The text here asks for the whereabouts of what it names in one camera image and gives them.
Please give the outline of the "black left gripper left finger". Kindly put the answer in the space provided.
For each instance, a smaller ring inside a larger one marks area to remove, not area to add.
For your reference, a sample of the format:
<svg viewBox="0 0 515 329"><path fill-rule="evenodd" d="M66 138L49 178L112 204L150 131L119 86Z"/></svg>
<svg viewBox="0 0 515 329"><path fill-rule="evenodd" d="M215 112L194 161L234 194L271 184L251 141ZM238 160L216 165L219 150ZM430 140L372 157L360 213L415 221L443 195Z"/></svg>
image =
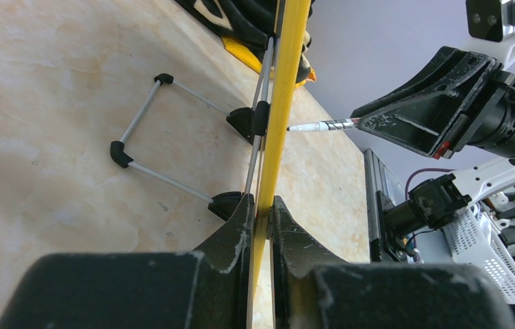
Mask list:
<svg viewBox="0 0 515 329"><path fill-rule="evenodd" d="M0 328L247 328L252 195L187 252L61 253L39 258Z"/></svg>

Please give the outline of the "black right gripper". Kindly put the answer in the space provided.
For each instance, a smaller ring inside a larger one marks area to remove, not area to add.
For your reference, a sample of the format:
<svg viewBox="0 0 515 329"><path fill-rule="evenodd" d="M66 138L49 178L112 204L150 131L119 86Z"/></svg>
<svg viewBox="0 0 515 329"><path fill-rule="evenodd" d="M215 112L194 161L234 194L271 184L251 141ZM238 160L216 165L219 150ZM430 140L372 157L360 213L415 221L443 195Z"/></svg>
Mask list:
<svg viewBox="0 0 515 329"><path fill-rule="evenodd" d="M427 158L465 146L515 165L515 74L493 57L441 47L411 80L355 109L358 130Z"/></svg>

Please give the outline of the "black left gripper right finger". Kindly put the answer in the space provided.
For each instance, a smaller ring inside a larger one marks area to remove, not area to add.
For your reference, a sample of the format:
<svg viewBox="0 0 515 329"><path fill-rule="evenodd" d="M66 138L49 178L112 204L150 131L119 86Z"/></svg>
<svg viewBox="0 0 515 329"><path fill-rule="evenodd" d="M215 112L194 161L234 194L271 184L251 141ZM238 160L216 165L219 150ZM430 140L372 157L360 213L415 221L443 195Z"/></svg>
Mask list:
<svg viewBox="0 0 515 329"><path fill-rule="evenodd" d="M496 284L472 265L350 263L270 210L276 328L515 328Z"/></svg>

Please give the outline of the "white marker pen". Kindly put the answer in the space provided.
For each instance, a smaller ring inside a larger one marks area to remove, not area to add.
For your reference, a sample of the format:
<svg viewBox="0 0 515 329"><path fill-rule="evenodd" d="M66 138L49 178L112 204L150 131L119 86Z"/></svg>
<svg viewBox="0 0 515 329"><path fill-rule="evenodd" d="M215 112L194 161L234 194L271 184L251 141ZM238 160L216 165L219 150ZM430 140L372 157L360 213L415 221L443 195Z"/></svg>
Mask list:
<svg viewBox="0 0 515 329"><path fill-rule="evenodd" d="M348 118L338 120L317 121L291 125L286 128L288 132L328 132L355 129L360 118Z"/></svg>

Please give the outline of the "yellow framed whiteboard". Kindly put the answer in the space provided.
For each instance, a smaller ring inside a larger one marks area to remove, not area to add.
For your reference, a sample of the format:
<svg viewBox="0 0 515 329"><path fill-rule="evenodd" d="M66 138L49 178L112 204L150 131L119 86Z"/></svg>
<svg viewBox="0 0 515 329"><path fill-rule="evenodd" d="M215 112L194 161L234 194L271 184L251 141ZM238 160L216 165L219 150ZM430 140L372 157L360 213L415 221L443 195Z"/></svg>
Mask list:
<svg viewBox="0 0 515 329"><path fill-rule="evenodd" d="M251 242L251 297L255 295L258 285L268 231L268 212L275 196L311 5L311 1L279 1L277 5L273 90Z"/></svg>

